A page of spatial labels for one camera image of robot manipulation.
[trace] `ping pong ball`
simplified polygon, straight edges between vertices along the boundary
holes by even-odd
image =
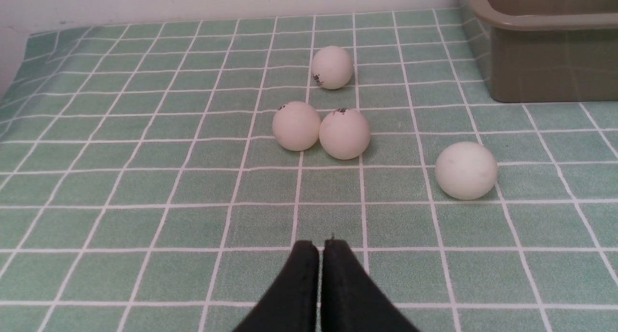
[[[329,112],[320,126],[322,148],[338,160],[360,156],[370,140],[369,122],[358,110],[343,108]]]
[[[311,62],[311,77],[318,86],[336,90],[345,86],[354,74],[351,55],[338,46],[319,50]]]
[[[461,141],[444,149],[435,161],[435,180],[444,193],[460,200],[487,194],[497,182],[498,164],[479,143]]]
[[[272,117],[272,134],[279,145],[290,151],[312,147],[319,138],[320,114],[309,104],[291,101]]]

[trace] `plastic bin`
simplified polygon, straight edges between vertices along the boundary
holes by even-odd
[[[493,99],[618,100],[618,0],[460,2]]]

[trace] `black marking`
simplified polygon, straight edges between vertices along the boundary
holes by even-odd
[[[318,83],[318,86],[322,86],[324,84],[324,82],[320,81],[320,75],[317,73],[315,75],[313,75],[313,73],[311,74],[311,77],[313,77],[313,79],[315,80],[315,82]]]

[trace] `container rim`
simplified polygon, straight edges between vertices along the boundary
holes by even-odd
[[[512,16],[496,11],[488,0],[465,0],[470,9],[492,26],[507,30],[585,30],[618,28],[618,13]]]

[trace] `green grid mat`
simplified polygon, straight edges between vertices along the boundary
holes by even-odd
[[[296,239],[332,233],[424,332],[618,330],[618,103],[497,103],[461,25],[445,9],[34,35],[0,106],[0,330],[229,331]],[[337,91],[309,77],[329,44],[356,62]],[[291,100],[360,108],[368,151],[281,149]],[[499,160],[481,200],[433,178],[461,140]]]

